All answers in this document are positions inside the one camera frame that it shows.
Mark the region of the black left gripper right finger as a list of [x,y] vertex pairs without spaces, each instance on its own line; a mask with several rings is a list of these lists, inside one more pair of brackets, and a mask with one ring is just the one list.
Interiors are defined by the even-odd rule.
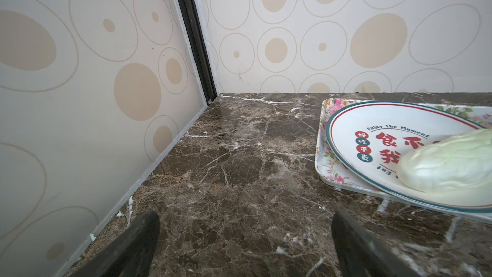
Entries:
[[331,232],[343,276],[418,276],[341,210],[334,215]]

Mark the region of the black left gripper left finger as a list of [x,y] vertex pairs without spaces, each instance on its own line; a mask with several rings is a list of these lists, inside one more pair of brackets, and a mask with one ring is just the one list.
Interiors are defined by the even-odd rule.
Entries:
[[160,234],[160,219],[148,211],[73,276],[148,276]]

